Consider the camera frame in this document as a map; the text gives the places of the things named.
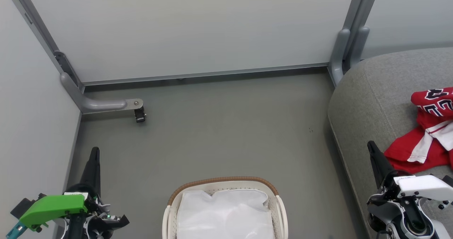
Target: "green robot part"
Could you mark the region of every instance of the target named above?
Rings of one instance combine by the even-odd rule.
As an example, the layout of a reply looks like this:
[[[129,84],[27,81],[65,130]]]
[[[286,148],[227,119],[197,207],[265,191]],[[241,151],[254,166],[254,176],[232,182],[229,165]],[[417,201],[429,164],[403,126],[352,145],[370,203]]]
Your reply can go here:
[[[40,231],[40,226],[47,226],[46,222],[50,220],[86,211],[82,194],[45,196],[34,202],[19,221],[32,231]]]

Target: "white wall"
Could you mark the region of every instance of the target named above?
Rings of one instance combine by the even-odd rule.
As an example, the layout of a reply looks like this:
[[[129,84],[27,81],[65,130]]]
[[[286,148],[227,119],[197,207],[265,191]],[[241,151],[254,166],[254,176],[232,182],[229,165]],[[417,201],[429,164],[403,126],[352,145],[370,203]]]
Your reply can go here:
[[[351,0],[32,0],[83,82],[327,63]]]
[[[430,47],[453,47],[453,0],[375,0],[362,58]]]
[[[0,231],[17,223],[10,211],[39,193],[61,194],[79,110],[59,73],[11,0],[0,0]],[[24,239],[46,238],[26,231]]]

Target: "gray sofa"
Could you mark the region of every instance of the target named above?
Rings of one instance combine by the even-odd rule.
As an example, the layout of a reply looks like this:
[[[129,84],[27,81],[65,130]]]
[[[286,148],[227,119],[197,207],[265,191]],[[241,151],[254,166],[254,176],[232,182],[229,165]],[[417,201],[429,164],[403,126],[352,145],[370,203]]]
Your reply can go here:
[[[367,142],[384,151],[417,126],[417,107],[411,95],[453,86],[453,48],[418,49],[370,58],[351,68],[335,89],[329,104],[330,124],[343,158],[361,215],[367,220],[367,200],[376,192]],[[450,167],[419,173],[453,176]],[[453,206],[445,210],[427,201],[424,212],[442,222],[453,238]],[[371,238],[376,233],[366,224]]]

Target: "white cloth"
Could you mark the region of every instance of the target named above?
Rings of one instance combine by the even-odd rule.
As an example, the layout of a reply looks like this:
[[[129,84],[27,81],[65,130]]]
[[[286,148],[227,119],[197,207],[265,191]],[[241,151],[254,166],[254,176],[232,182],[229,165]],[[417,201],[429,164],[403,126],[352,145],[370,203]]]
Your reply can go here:
[[[256,189],[184,192],[178,239],[274,239],[268,196]]]
[[[420,142],[412,150],[408,162],[425,163],[432,141],[437,139],[447,151],[453,149],[453,120],[441,122],[435,126],[425,129],[425,134]]]

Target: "white stripe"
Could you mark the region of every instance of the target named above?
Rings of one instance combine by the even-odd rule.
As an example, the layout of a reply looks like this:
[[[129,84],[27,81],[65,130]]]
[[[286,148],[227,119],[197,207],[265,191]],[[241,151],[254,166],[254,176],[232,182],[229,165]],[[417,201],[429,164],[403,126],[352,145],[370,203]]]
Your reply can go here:
[[[424,136],[420,139],[420,142],[412,150],[411,156],[407,159],[408,162],[420,162],[424,163],[428,157],[428,151],[431,147],[432,136],[425,131]]]
[[[453,149],[453,123],[431,134],[447,151]]]
[[[427,128],[426,131],[429,132],[429,133],[432,132],[432,131],[436,131],[439,128],[442,128],[443,126],[450,124],[451,122],[453,122],[453,120],[448,120],[448,121],[441,122],[441,123],[439,123],[439,124],[437,124],[435,126],[432,126],[431,128]]]

